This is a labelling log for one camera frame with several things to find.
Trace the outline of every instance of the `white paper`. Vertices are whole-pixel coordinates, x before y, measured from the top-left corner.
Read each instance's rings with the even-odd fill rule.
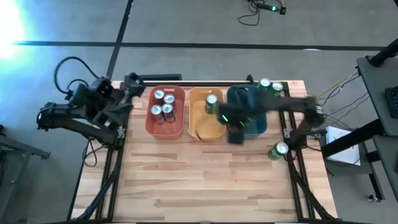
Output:
[[[334,140],[351,133],[351,131],[346,131],[340,128],[335,128],[332,126],[326,127],[328,133],[326,134],[326,143],[329,144]],[[348,164],[354,164],[357,166],[361,165],[361,160],[359,159],[359,147],[358,145],[352,146],[344,151],[336,153],[329,156],[328,159],[339,162],[346,162]]]

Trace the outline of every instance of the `wooden tabletop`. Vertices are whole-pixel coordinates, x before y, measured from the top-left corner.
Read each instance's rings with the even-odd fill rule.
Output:
[[[285,82],[292,96],[307,95],[303,81]],[[228,87],[220,88],[226,94]],[[278,113],[268,113],[267,131],[243,146],[228,144],[225,135],[213,142],[197,142],[187,132],[190,89],[184,87],[185,124],[177,140],[159,140],[145,130],[151,87],[141,98],[134,98],[113,221],[297,221],[287,163],[267,156],[275,143],[283,141]],[[295,119],[299,124],[302,114],[296,113]],[[320,148],[315,140],[308,140],[308,145]],[[96,167],[83,168],[72,217],[79,216],[100,189],[106,149],[97,156]],[[303,157],[311,191],[336,217],[321,152],[303,150]],[[86,161],[93,163],[93,156]],[[300,198],[305,210],[302,192]]]

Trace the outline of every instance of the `gray floor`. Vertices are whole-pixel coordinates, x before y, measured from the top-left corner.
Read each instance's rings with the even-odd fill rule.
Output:
[[[21,25],[24,31],[17,38],[114,42],[126,4],[127,0],[16,1],[20,22],[14,25]],[[398,37],[398,8],[393,0],[285,0],[285,4],[286,16],[263,11],[258,27],[246,27],[236,21],[248,13],[243,0],[135,0],[123,41],[383,46]],[[47,161],[32,158],[12,204],[10,222],[66,219],[86,140],[64,130],[38,131],[35,115],[48,101],[63,102],[52,83],[60,59],[81,57],[98,75],[105,75],[112,52],[112,47],[18,46],[14,55],[0,58],[0,124],[11,138],[52,152]],[[120,50],[113,79],[130,72],[181,73],[184,80],[242,80],[252,74],[255,78],[305,80],[308,93],[317,95],[350,75],[357,57],[369,54],[375,52],[126,47]],[[69,62],[62,68],[60,83],[65,87],[78,77],[92,80],[83,66]],[[325,111],[341,108],[364,92],[363,82],[357,79],[331,99]],[[367,101],[342,121],[357,127],[375,118]],[[330,176],[340,218],[397,222],[398,204],[381,165],[376,164],[376,169],[387,197],[380,204],[366,200],[373,192],[366,175]]]

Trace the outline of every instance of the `plastic bin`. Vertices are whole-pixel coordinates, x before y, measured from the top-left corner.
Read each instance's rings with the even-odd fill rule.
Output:
[[[228,103],[236,103],[241,104],[241,100],[239,99],[238,90],[244,88],[248,90],[250,88],[257,88],[254,85],[236,85],[231,86],[226,94],[226,99]],[[258,137],[260,134],[264,133],[267,130],[267,116],[259,115],[256,119],[250,122],[244,129],[244,138],[245,139],[253,139]]]
[[[205,110],[206,97],[214,94],[219,102],[224,102],[223,91],[219,88],[193,88],[189,92],[189,127],[188,133],[202,141],[212,141],[224,135],[226,127],[218,122],[216,114]]]
[[[165,122],[157,124],[150,113],[152,106],[156,104],[154,93],[156,90],[163,90],[165,94],[173,94],[175,97],[175,121],[173,123]],[[145,129],[151,135],[159,139],[178,139],[182,135],[184,128],[184,104],[185,92],[178,86],[157,86],[152,89],[149,95],[147,117],[145,120]]]

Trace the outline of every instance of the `soda can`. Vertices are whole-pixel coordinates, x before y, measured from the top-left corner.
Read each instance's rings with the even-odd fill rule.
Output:
[[[289,151],[289,147],[284,142],[278,142],[268,151],[268,157],[272,160],[277,160],[284,157]]]
[[[218,98],[216,95],[210,94],[206,97],[205,110],[208,114],[215,114],[217,111]]]
[[[282,93],[283,89],[284,86],[280,82],[275,82],[271,86],[271,92],[273,92],[275,96],[280,96],[280,93]]]
[[[163,100],[164,100],[164,103],[171,104],[175,110],[175,97],[173,95],[167,94],[164,96]]]
[[[260,90],[269,90],[270,87],[271,81],[269,81],[268,78],[262,78],[257,85],[257,88],[259,88]]]
[[[160,107],[159,105],[152,106],[152,108],[150,109],[150,113],[155,118],[156,123],[163,124],[165,122],[165,118],[162,114],[162,107]]]
[[[164,103],[164,91],[163,90],[156,90],[154,93],[154,97],[158,105],[162,105]]]
[[[162,111],[166,122],[173,123],[175,121],[174,108],[171,104],[165,103],[162,106]]]

